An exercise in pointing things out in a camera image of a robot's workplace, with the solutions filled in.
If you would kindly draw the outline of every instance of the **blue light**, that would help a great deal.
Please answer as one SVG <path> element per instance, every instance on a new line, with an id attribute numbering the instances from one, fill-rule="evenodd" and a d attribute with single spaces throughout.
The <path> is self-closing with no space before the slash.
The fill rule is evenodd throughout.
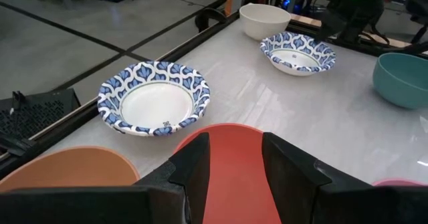
<path id="1" fill-rule="evenodd" d="M 284 3 L 282 3 L 282 5 L 283 5 L 284 7 L 287 7 L 287 6 L 288 6 L 288 4 L 290 4 L 290 0 L 285 0 L 285 1 L 284 1 Z"/>

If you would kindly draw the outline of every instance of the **blue and white patterned bowl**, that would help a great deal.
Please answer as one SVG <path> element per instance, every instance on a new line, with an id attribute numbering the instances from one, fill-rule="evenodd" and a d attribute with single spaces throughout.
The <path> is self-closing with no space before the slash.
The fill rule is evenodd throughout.
<path id="1" fill-rule="evenodd" d="M 294 76 L 323 72 L 336 62 L 336 54 L 325 43 L 287 31 L 263 39 L 260 49 L 277 69 Z"/>
<path id="2" fill-rule="evenodd" d="M 177 99 L 176 93 L 185 100 Z M 198 71 L 169 62 L 141 62 L 127 67 L 101 85 L 98 111 L 107 125 L 123 134 L 161 136 L 196 122 L 204 115 L 209 101 L 209 87 Z M 170 122 L 177 106 L 184 106 L 186 111 L 175 118 L 176 122 Z M 135 118 L 148 121 L 152 126 L 132 124 L 129 120 Z"/>

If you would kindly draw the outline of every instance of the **orange bowl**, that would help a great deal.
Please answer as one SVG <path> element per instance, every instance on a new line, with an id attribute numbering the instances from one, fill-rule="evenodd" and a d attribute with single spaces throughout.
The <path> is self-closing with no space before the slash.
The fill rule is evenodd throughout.
<path id="1" fill-rule="evenodd" d="M 134 166 L 113 150 L 97 146 L 69 148 L 36 158 L 0 181 L 0 191 L 33 187 L 132 185 Z"/>
<path id="2" fill-rule="evenodd" d="M 180 150 L 208 132 L 210 177 L 204 224 L 281 223 L 261 155 L 263 132 L 241 124 L 215 124 L 190 134 Z"/>

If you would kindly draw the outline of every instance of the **table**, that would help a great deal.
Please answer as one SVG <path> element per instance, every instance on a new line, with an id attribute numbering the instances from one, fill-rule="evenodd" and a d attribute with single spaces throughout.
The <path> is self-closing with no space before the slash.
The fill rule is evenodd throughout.
<path id="1" fill-rule="evenodd" d="M 119 134 L 97 116 L 48 151 L 72 146 L 112 148 L 143 177 L 192 131 L 236 122 L 273 132 L 362 181 L 399 177 L 428 182 L 428 110 L 389 104 L 372 88 L 376 58 L 335 45 L 330 71 L 309 77 L 280 72 L 241 29 L 238 19 L 182 57 L 211 89 L 206 115 L 164 137 Z"/>

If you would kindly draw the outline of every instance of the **teal bowl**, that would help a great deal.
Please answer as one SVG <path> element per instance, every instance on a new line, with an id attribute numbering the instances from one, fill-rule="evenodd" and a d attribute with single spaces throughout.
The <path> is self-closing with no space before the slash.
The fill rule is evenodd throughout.
<path id="1" fill-rule="evenodd" d="M 403 53 L 381 55 L 373 72 L 375 90 L 409 109 L 428 107 L 428 60 Z"/>

